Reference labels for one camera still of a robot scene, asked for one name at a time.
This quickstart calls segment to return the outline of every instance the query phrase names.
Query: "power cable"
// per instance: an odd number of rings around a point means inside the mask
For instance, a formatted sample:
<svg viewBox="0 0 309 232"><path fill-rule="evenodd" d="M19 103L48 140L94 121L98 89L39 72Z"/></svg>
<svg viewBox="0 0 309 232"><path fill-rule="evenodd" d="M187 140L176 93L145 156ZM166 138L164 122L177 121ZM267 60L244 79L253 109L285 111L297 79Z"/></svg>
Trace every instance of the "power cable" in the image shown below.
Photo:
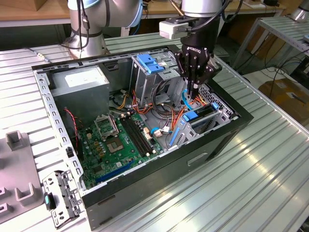
<svg viewBox="0 0 309 232"><path fill-rule="evenodd" d="M230 22L238 15L238 13L239 13L239 11L240 11L240 9L241 9L241 7L242 7L242 4L243 4L243 0L240 0L237 10L236 10L235 13L233 14L233 16L230 17L229 19L226 18L226 16L225 16L225 11L223 11L223 12L222 12L222 19L223 19L223 21L224 21L225 23L230 23Z"/></svg>
<svg viewBox="0 0 309 232"><path fill-rule="evenodd" d="M277 76L279 70L280 70L288 61L294 59L295 57L297 57L297 56L299 56L299 55L301 55L301 54L303 54L303 53L305 53L305 52L307 52L307 51L309 51L309 49L307 49L307 50L305 50L305 51L302 51L302 52L296 54L295 56L293 56L293 57L287 59L287 60L277 69L276 74L275 74L275 76L274 76L274 78L273 78L273 81L272 81L272 83L271 83L271 89L270 89L270 93L269 93L269 99L271 99L271 94L272 94L272 91L273 91L273 88L274 88L274 84L275 84L275 80L276 80L276 76Z"/></svg>

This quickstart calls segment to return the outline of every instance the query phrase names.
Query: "wooden table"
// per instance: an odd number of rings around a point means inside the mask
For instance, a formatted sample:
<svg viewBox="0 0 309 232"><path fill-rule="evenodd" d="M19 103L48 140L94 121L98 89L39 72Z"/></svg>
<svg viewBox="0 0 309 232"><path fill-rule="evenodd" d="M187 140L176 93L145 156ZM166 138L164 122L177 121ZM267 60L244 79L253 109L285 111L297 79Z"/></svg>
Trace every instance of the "wooden table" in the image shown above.
<svg viewBox="0 0 309 232"><path fill-rule="evenodd" d="M234 1L226 9L226 15L232 15L238 7L239 1ZM275 13L281 15L285 7L265 6L261 8L251 8L243 4L239 14ZM152 1L148 5L148 14L143 12L145 18L168 18L177 16L177 12L169 1ZM0 6L0 27L35 26L70 23L70 12L66 0L47 0L47 2L37 11L28 11L13 7ZM219 31L222 29L224 21L221 19ZM130 28L122 28L122 36L128 35Z"/></svg>

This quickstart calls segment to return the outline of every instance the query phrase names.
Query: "aluminum extrusion table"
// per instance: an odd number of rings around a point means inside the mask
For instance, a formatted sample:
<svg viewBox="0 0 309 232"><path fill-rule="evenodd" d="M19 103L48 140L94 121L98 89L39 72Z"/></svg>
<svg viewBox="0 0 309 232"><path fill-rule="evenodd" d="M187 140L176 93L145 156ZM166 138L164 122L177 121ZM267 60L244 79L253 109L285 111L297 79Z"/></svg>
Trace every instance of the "aluminum extrusion table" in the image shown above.
<svg viewBox="0 0 309 232"><path fill-rule="evenodd" d="M107 40L112 53L176 44L157 34ZM52 62L70 59L58 46L37 47ZM215 77L254 119L224 151L95 231L297 231L309 215L309 133L216 58ZM67 169L31 71L41 64L26 49L0 52L0 138L27 132L40 180ZM41 205L0 225L0 231L55 231ZM59 231L88 232L86 213Z"/></svg>
<svg viewBox="0 0 309 232"><path fill-rule="evenodd" d="M235 61L232 65L233 68L235 68L239 63L243 52L247 48L251 38L254 36L259 27L263 27L266 31L253 48L253 53L260 47L263 40L266 38L266 35L270 32L290 45L289 49L287 49L283 55L284 59L280 62L279 66L289 58L289 54L293 47L298 49L300 52L306 51L304 54L307 56L309 55L309 43L303 40L304 36L309 34L309 22L298 23L287 16L258 18L239 48Z"/></svg>

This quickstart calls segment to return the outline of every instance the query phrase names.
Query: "metal rail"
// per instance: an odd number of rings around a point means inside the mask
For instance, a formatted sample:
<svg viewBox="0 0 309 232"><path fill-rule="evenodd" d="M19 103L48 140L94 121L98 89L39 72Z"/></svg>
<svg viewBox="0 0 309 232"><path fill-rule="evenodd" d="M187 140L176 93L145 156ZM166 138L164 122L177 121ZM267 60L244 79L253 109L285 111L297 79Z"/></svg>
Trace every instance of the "metal rail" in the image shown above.
<svg viewBox="0 0 309 232"><path fill-rule="evenodd" d="M238 65L243 52L247 48L250 40L252 39L256 30L258 30L259 27L262 27L268 32L276 35L278 38L284 40L287 44L296 48L300 52L307 51L304 54L306 54L307 56L309 55L309 43L303 40L304 36L309 34L309 22L298 23L290 19L289 17L258 18L239 48L236 54L235 61L232 65L233 68ZM259 40L257 46L259 47L262 42L263 40Z"/></svg>

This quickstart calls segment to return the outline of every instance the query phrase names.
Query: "yellow wire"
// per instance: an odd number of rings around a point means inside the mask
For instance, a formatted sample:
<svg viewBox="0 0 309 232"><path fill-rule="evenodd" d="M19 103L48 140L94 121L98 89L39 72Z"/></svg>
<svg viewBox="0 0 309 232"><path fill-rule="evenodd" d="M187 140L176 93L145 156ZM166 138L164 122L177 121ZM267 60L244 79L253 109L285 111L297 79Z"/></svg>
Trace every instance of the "yellow wire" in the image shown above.
<svg viewBox="0 0 309 232"><path fill-rule="evenodd" d="M201 101L205 104L205 105L207 105L207 103L203 100L203 98L202 98L202 96L199 94L199 98L201 99Z"/></svg>
<svg viewBox="0 0 309 232"><path fill-rule="evenodd" d="M117 109L121 110L122 108L124 108L125 103L126 103L126 95L124 96L124 101L122 102L121 106L119 106Z"/></svg>

